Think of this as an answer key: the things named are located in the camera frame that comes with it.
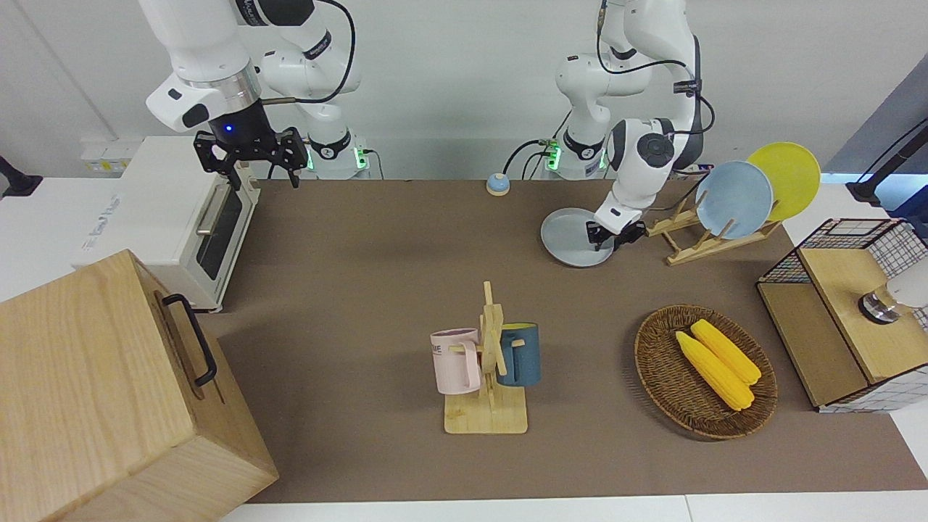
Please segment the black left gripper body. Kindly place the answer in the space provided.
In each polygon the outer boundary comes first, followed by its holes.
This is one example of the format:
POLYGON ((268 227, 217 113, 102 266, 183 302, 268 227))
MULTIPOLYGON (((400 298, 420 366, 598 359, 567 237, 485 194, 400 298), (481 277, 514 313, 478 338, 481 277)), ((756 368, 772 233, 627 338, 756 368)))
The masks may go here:
POLYGON ((618 234, 619 234, 619 233, 616 233, 616 237, 614 238, 614 244, 618 244, 618 234))

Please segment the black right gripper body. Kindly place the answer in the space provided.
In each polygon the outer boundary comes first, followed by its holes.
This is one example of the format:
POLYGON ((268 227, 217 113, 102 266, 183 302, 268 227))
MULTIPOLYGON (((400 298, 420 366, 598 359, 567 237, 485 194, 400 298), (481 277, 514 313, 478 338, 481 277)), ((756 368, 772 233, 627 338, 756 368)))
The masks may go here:
POLYGON ((209 121, 215 145, 220 151, 239 153, 239 161, 275 162, 276 132, 271 128, 268 115, 261 100, 238 112, 221 115, 209 121))

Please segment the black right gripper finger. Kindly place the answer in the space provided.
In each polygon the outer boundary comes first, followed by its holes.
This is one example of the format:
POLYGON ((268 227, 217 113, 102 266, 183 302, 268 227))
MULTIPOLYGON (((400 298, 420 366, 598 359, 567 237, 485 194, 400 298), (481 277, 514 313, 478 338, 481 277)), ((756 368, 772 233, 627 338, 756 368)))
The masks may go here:
POLYGON ((194 151, 203 171, 221 175, 233 191, 241 189, 241 178, 236 172, 236 163, 243 159, 239 149, 227 149, 213 133, 198 131, 194 136, 194 151))
POLYGON ((286 128, 275 133, 275 165, 286 171, 293 189, 299 188, 299 171, 306 168, 310 156, 297 128, 286 128))

